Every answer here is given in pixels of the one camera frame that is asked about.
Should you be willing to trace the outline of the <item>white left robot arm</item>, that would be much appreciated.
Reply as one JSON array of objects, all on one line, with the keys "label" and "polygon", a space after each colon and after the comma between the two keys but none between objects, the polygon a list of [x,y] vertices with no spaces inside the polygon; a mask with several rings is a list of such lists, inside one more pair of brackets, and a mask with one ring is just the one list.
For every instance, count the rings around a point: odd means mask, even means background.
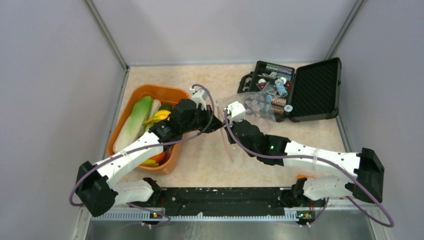
[{"label": "white left robot arm", "polygon": [[70,204],[75,205],[73,196],[77,195],[80,205],[86,207],[92,216],[98,217],[117,205],[119,200],[130,202],[128,192],[118,187],[118,182],[126,174],[147,159],[184,143],[184,134],[196,131],[200,136],[222,126],[215,116],[214,103],[197,103],[188,98],[180,100],[165,119],[155,123],[123,150],[96,163],[82,163],[69,196]]}]

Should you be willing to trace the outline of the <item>green napa cabbage toy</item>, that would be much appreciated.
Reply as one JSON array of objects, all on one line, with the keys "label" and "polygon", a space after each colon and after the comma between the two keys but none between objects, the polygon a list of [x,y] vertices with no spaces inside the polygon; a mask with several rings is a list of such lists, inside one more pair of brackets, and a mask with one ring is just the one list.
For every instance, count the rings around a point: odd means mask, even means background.
[{"label": "green napa cabbage toy", "polygon": [[153,101],[151,96],[145,96],[134,104],[113,145],[115,153],[122,151],[139,138],[138,135],[144,129],[143,122],[150,115]]}]

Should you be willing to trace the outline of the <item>clear zip top bag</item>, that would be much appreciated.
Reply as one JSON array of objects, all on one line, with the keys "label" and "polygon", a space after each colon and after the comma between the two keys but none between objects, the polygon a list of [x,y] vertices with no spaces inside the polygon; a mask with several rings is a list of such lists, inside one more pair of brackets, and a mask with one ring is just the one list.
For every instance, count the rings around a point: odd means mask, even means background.
[{"label": "clear zip top bag", "polygon": [[276,122],[275,114],[272,110],[271,102],[263,92],[238,93],[215,101],[218,119],[223,121],[223,128],[220,130],[224,142],[224,149],[228,154],[231,163],[236,161],[236,154],[239,151],[238,142],[230,144],[227,139],[225,127],[230,128],[230,116],[227,114],[227,106],[235,101],[242,103],[246,109],[245,119],[242,120],[241,145],[257,154],[265,155],[266,147],[270,144],[267,130],[272,128]]}]

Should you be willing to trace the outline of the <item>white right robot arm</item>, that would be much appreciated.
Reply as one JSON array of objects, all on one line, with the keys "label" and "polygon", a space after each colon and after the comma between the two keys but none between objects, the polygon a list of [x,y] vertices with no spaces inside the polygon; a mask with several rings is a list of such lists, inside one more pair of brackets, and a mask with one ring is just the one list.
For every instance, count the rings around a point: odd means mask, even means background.
[{"label": "white right robot arm", "polygon": [[300,144],[287,137],[264,134],[247,120],[225,121],[231,144],[270,166],[312,169],[343,181],[342,192],[367,202],[382,203],[385,168],[376,152],[337,152]]}]

